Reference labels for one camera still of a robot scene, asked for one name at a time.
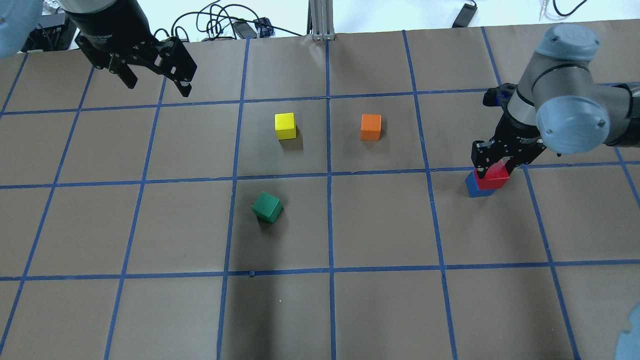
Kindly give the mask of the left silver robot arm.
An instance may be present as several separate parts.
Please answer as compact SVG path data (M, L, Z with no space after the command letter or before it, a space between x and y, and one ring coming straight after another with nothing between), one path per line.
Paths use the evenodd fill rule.
M160 40L137 0L56 0L79 30L75 43L96 69L117 75L128 89L138 77L130 65L171 80L187 98L197 64L179 37ZM16 54L41 18L43 0L2 0L1 58Z

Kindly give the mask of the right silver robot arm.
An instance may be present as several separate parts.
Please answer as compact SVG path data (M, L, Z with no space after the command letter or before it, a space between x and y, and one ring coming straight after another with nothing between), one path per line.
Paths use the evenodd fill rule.
M601 39L590 28L560 23L546 30L517 84L489 88L486 107L502 116L487 141L471 144L478 179L505 161L506 173L545 151L586 153L601 145L638 148L639 87L596 84L590 72Z

